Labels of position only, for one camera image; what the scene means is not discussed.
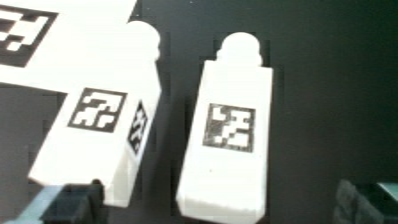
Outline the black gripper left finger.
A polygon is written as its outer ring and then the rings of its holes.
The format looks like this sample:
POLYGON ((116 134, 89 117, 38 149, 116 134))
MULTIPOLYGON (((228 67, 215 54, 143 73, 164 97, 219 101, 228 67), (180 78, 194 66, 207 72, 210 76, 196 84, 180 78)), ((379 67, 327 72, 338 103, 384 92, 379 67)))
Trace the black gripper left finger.
POLYGON ((11 224, 109 224, 102 181, 47 186, 11 224))

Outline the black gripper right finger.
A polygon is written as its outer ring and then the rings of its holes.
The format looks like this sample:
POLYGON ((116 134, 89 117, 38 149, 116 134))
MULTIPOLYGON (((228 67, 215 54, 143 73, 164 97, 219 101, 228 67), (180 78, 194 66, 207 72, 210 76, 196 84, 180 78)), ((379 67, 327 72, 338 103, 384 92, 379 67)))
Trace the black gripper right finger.
POLYGON ((398 224, 398 183, 340 181, 333 224, 398 224))

